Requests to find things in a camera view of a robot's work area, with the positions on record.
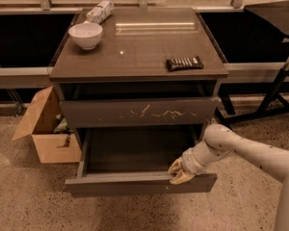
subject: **floor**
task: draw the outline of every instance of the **floor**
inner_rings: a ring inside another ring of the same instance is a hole
[[[239,113],[259,97],[233,99]],[[209,193],[71,197],[77,164],[43,165],[30,137],[12,141],[21,117],[0,105],[0,230],[273,230],[281,184],[236,155],[212,164]],[[233,125],[239,135],[289,150],[289,114]]]

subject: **bottle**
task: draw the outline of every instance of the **bottle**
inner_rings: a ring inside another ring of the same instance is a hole
[[[100,24],[113,12],[114,3],[110,0],[103,0],[87,13],[87,21]]]

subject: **white bowl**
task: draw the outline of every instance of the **white bowl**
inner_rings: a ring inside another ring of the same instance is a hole
[[[82,23],[69,28],[68,33],[78,46],[91,50],[101,41],[103,28],[96,23]]]

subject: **open cardboard box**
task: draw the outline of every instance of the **open cardboard box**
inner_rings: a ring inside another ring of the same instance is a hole
[[[53,134],[58,125],[56,115],[60,113],[59,98],[54,88],[40,90],[20,120],[13,141],[31,135],[41,163],[79,162],[81,149],[75,135],[70,135],[69,145],[66,146],[67,134]]]

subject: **closed drawer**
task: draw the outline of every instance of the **closed drawer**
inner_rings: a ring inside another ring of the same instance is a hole
[[[195,145],[190,125],[88,129],[83,144],[77,178],[66,180],[74,197],[210,192],[217,178],[169,183],[170,164]]]
[[[72,128],[198,124],[211,120],[217,97],[62,101]]]

